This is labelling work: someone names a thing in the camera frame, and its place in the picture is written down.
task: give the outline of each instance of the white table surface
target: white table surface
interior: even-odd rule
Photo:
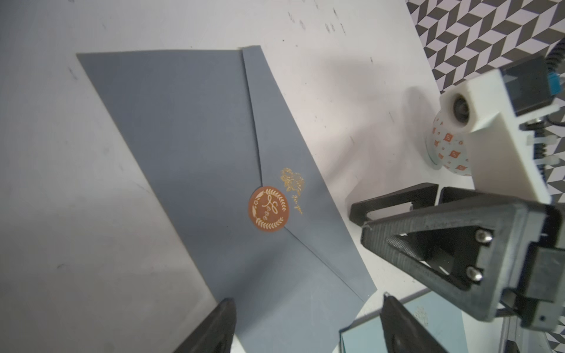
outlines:
[[[439,92],[403,0],[4,0],[0,350],[171,352],[214,308],[75,54],[257,44],[378,288],[359,315],[423,288],[347,219],[420,182],[472,187],[425,161]],[[464,322],[469,352],[496,349],[500,322]]]

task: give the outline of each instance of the geometric patterned backdrop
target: geometric patterned backdrop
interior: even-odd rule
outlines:
[[[406,6],[441,93],[530,54],[545,56],[565,37],[565,1],[406,0]],[[564,121],[565,91],[554,103],[561,109],[551,119]],[[547,166],[547,188],[554,202],[565,202],[565,128],[548,125],[546,134],[558,137],[547,154],[560,158]],[[565,353],[565,316],[546,336],[554,351]]]

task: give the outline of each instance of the wax seal sticker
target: wax seal sticker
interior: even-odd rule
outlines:
[[[272,186],[257,189],[249,199],[249,218],[265,232],[276,232],[288,221],[286,197]]]

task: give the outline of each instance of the envelope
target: envelope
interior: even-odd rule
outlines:
[[[404,307],[445,351],[468,353],[461,309],[432,291],[404,303]],[[387,352],[380,315],[343,331],[341,342],[344,353]]]
[[[261,48],[77,56],[244,349],[331,352],[376,289]]]

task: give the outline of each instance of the gold foil print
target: gold foil print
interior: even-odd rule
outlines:
[[[414,317],[424,326],[428,327],[428,313],[423,307],[417,307]]]
[[[294,200],[294,204],[296,205],[294,208],[302,214],[302,209],[298,205],[298,197],[300,197],[300,193],[304,187],[304,179],[300,173],[294,173],[290,168],[284,168],[281,171],[281,180],[284,182],[286,192],[291,190],[296,192],[296,195],[292,195],[292,200]]]

